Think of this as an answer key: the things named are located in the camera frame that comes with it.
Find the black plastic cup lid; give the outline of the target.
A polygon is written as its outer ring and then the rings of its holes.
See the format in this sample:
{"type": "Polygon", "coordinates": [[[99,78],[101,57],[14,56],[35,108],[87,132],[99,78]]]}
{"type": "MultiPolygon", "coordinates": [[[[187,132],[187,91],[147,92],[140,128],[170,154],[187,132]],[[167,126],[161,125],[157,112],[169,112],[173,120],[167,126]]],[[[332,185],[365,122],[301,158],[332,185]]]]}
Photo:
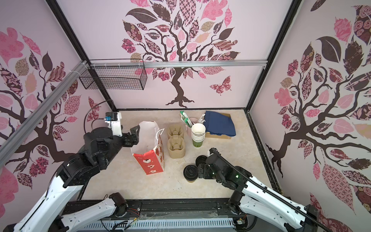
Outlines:
{"type": "Polygon", "coordinates": [[[185,179],[198,179],[198,168],[195,165],[187,165],[183,170],[185,179]]]}

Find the red and white paper bag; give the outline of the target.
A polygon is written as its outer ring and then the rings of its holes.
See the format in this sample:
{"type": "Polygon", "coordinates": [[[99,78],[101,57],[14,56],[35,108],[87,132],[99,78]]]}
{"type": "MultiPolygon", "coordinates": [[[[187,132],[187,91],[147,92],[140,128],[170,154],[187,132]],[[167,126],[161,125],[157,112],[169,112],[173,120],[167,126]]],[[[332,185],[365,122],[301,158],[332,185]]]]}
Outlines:
{"type": "Polygon", "coordinates": [[[160,129],[155,121],[142,121],[139,143],[131,148],[133,157],[146,175],[164,172],[164,149],[160,129]]]}

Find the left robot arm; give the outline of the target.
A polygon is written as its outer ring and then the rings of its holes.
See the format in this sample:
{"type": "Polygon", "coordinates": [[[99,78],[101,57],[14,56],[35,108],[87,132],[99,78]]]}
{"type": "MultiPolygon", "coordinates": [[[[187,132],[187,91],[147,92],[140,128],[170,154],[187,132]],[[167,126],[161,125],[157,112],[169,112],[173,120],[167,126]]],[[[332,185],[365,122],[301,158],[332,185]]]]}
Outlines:
{"type": "Polygon", "coordinates": [[[102,218],[124,216],[128,205],[120,193],[75,213],[62,215],[62,211],[93,176],[107,169],[122,148],[139,143],[139,131],[140,126],[136,126],[117,136],[112,129],[100,127],[86,133],[84,146],[57,169],[47,191],[32,210],[19,223],[7,225],[4,231],[77,232],[102,218]]]}

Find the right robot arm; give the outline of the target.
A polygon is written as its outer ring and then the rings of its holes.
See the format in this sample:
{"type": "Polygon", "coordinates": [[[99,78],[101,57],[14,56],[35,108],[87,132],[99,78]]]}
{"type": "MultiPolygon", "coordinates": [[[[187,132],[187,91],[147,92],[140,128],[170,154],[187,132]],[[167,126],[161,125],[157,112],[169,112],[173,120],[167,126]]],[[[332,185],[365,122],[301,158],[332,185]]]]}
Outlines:
{"type": "Polygon", "coordinates": [[[210,149],[196,167],[199,178],[214,179],[233,191],[227,206],[237,215],[253,215],[283,232],[331,230],[320,222],[314,207],[301,205],[277,193],[244,168],[232,165],[216,148],[210,149]]]}

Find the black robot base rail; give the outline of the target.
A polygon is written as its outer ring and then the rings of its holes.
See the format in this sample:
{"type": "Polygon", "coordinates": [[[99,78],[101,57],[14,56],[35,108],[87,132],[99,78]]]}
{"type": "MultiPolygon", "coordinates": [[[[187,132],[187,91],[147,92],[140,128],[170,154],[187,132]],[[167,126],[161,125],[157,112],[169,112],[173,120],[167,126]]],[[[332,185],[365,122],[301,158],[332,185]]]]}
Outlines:
{"type": "Polygon", "coordinates": [[[181,218],[232,218],[245,220],[249,225],[257,222],[257,217],[245,213],[233,213],[228,206],[228,198],[200,199],[132,199],[127,200],[127,211],[121,216],[103,216],[90,219],[88,224],[113,222],[115,220],[140,219],[181,219],[181,218]]]}

